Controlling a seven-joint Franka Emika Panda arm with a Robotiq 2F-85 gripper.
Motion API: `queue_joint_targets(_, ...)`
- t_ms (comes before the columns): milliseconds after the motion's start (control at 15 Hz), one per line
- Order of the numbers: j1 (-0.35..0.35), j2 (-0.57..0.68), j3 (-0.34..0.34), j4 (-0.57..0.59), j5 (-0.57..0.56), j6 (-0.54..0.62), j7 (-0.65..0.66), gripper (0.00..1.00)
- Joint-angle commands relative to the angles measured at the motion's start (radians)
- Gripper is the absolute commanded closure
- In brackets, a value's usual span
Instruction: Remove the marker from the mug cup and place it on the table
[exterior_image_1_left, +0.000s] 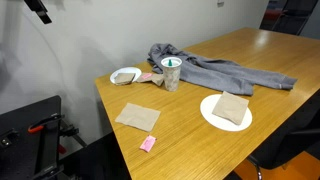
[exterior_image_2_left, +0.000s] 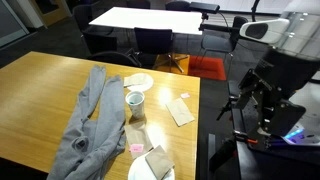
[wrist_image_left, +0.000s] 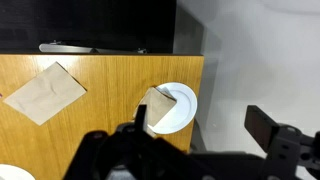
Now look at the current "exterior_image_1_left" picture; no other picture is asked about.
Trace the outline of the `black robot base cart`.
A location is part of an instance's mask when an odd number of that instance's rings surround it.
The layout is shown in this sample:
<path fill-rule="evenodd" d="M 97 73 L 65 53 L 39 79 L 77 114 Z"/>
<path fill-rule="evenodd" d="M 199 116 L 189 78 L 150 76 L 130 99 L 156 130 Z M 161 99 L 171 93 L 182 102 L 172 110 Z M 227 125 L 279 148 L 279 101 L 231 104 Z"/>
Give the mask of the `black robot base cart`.
<path fill-rule="evenodd" d="M 62 178 L 64 165 L 59 163 L 59 155 L 66 150 L 60 137 L 73 137 L 82 147 L 87 144 L 64 118 L 37 133 L 28 132 L 30 125 L 54 114 L 63 115 L 58 95 L 0 115 L 0 180 Z"/>

